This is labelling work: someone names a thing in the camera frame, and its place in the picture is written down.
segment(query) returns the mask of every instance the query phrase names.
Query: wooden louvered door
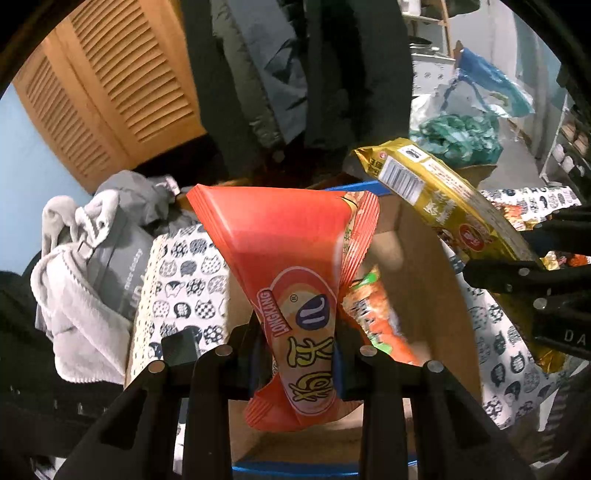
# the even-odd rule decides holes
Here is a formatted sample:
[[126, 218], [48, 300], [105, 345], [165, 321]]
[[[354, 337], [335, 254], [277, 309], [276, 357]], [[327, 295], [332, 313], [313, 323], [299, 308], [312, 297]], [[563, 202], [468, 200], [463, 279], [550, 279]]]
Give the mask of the wooden louvered door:
[[56, 34], [136, 164], [203, 135], [180, 20], [168, 0], [91, 0]]
[[89, 192], [205, 133], [174, 2], [87, 0], [14, 80], [37, 129]]
[[13, 84], [33, 124], [89, 192], [126, 168], [129, 155], [94, 107], [50, 33]]

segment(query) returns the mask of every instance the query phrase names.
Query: silver rivet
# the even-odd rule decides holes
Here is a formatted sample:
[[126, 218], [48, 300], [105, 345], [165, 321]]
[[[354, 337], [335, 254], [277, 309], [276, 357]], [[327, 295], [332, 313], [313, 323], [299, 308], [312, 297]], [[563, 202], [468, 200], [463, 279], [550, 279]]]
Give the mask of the silver rivet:
[[361, 353], [363, 356], [374, 356], [376, 353], [378, 353], [378, 349], [373, 345], [363, 345], [359, 349], [359, 353]]
[[443, 372], [443, 364], [441, 362], [438, 362], [437, 360], [431, 360], [427, 364], [427, 368], [434, 374], [440, 374], [441, 372]]
[[535, 299], [534, 300], [534, 308], [536, 310], [544, 310], [546, 308], [546, 305], [548, 305], [548, 300], [546, 299]]
[[148, 372], [151, 374], [159, 374], [164, 370], [165, 363], [162, 360], [154, 360], [148, 365]]
[[220, 345], [219, 347], [216, 348], [216, 355], [217, 356], [228, 356], [233, 351], [234, 351], [234, 349], [230, 345], [228, 345], [227, 343], [224, 343], [224, 345]]

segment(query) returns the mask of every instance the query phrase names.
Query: brown cardboard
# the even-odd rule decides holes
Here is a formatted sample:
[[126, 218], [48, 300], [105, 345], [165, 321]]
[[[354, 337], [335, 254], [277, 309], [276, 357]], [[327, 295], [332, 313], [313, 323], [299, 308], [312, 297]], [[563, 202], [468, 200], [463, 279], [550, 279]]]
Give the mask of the brown cardboard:
[[[378, 264], [392, 308], [415, 354], [437, 359], [481, 400], [478, 354], [472, 323], [462, 294], [437, 235], [396, 194], [380, 197], [376, 234], [359, 275]], [[240, 287], [230, 281], [230, 312], [246, 323], [252, 308]], [[230, 405], [232, 459], [305, 463], [344, 463], [358, 458], [363, 407], [337, 422], [302, 432], [261, 433], [250, 429], [240, 412], [244, 403]], [[414, 451], [410, 403], [405, 402], [409, 452]]]

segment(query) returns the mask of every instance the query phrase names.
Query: snack bag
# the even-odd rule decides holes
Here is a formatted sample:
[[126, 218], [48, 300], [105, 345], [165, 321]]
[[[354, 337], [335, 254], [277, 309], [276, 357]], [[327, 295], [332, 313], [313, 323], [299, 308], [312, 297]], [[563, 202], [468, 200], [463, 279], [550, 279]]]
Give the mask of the snack bag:
[[277, 364], [245, 410], [246, 422], [287, 432], [350, 413], [358, 403], [336, 397], [331, 375], [336, 312], [373, 237], [378, 198], [202, 185], [187, 197], [251, 302]]
[[398, 318], [388, 301], [377, 265], [349, 289], [343, 299], [343, 308], [361, 325], [374, 347], [397, 362], [420, 365], [406, 339], [400, 334]]
[[[493, 204], [442, 161], [399, 138], [355, 150], [365, 171], [410, 203], [465, 262], [471, 258], [541, 260]], [[510, 295], [495, 300], [515, 324], [544, 372], [561, 370], [566, 355], [532, 338], [531, 305]]]

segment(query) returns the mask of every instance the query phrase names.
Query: gray floor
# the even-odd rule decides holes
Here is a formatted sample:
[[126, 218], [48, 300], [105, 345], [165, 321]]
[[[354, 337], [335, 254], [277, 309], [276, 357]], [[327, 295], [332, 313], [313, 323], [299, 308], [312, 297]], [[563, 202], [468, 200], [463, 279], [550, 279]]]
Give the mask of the gray floor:
[[503, 153], [491, 176], [482, 180], [479, 190], [519, 189], [522, 187], [543, 187], [544, 180], [538, 175], [535, 159], [521, 141], [515, 141], [515, 134], [506, 122], [501, 121]]

